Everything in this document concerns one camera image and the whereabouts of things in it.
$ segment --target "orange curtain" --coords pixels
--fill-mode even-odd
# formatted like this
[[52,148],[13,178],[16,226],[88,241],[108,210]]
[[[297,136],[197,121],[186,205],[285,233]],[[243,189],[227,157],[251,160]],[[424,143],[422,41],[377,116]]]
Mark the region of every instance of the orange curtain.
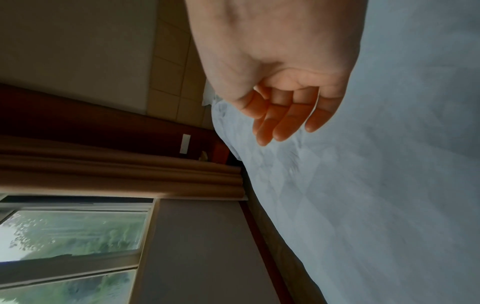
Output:
[[0,136],[0,193],[241,199],[239,167]]

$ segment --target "skin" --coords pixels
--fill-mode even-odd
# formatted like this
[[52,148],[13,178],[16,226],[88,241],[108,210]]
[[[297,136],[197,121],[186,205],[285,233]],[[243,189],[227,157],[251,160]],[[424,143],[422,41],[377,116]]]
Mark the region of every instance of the skin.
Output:
[[367,0],[186,4],[208,80],[255,119],[258,144],[283,141],[305,121],[314,132],[337,111],[360,51]]

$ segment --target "beige wall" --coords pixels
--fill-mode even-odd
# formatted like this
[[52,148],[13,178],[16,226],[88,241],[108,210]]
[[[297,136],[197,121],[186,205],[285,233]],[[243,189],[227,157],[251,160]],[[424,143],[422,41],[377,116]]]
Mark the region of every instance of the beige wall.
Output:
[[234,201],[162,200],[141,288],[141,304],[280,304]]
[[156,0],[1,0],[0,82],[145,114]]
[[184,0],[159,0],[147,115],[213,129]]

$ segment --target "white window frame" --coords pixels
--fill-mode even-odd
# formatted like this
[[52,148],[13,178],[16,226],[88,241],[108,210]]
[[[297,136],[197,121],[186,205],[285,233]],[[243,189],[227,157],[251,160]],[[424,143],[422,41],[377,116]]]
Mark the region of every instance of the white window frame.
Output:
[[154,206],[158,201],[158,199],[146,198],[63,196],[7,196],[0,199],[0,224],[20,210],[147,212],[142,240],[138,249],[81,256],[67,254],[52,258],[0,263],[0,290],[133,269],[136,269],[136,273],[138,273]]

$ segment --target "white wall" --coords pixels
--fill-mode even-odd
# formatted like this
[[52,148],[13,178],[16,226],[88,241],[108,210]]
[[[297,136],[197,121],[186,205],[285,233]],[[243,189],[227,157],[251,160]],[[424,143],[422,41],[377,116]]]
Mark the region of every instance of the white wall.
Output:
[[145,113],[156,0],[1,0],[0,82]]
[[139,303],[280,303],[238,202],[160,203]]

